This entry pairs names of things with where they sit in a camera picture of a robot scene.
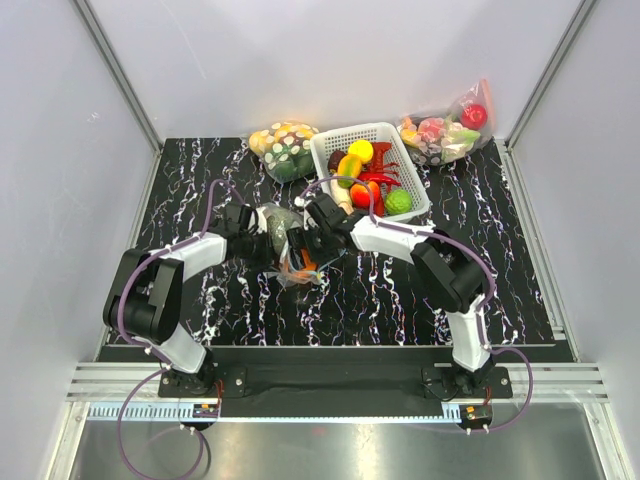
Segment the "clear blue-zip food bag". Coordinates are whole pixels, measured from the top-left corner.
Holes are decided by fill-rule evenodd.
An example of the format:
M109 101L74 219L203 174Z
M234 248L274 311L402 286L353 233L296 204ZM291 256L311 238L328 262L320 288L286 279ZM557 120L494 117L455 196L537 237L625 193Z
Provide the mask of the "clear blue-zip food bag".
M274 203L257 210L259 226L272 241L276 266L267 271L284 287L319 285L329 266L346 254L345 248L323 244L315 228L305 228L304 217Z

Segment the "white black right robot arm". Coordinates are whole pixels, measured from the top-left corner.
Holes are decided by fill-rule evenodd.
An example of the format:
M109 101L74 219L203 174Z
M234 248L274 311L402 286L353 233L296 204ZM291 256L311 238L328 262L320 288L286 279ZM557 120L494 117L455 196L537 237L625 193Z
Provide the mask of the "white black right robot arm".
M452 366L442 374L444 384L470 397L488 387L495 362L484 306L494 281L466 245L442 230L385 221L362 210L348 214L326 194L306 205L302 224L286 237L296 269L306 261L326 266L348 251L381 253L414 266L428 303L445 313L449 325Z

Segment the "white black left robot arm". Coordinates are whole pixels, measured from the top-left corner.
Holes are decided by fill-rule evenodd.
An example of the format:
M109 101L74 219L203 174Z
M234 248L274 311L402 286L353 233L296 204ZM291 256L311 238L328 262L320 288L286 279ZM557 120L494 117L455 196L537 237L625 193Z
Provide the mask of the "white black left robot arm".
M213 354L180 323L183 284L229 260L269 268L275 261L264 209L231 203L205 231L159 250L124 252L103 322L158 356L166 375L196 396L216 388Z

